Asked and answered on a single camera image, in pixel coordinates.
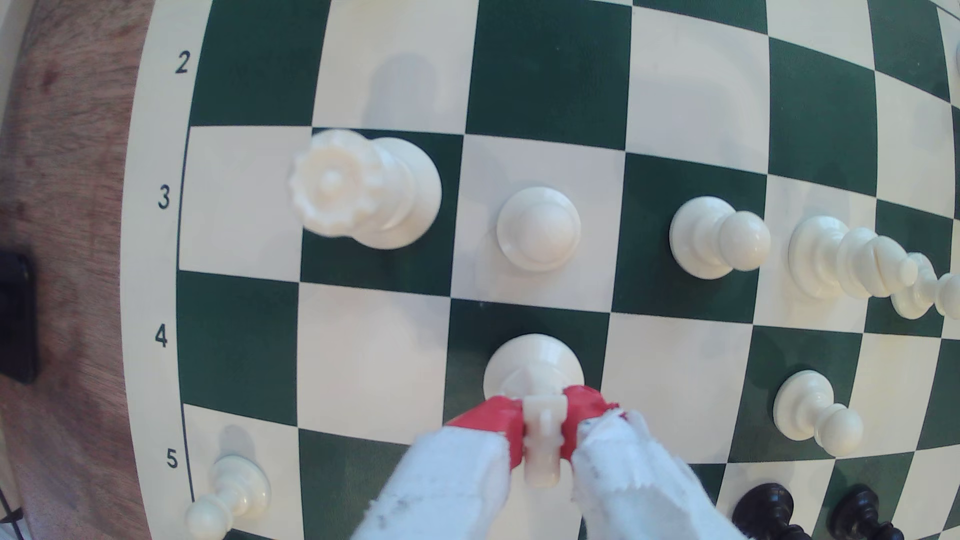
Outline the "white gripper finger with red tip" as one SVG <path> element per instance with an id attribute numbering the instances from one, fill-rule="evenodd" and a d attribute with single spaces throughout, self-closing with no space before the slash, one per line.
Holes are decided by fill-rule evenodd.
<path id="1" fill-rule="evenodd" d="M 640 411 L 570 385 L 560 455 L 589 539 L 745 539 Z"/>
<path id="2" fill-rule="evenodd" d="M 522 401 L 484 400 L 418 436 L 353 539 L 485 539 L 523 457 Z"/>

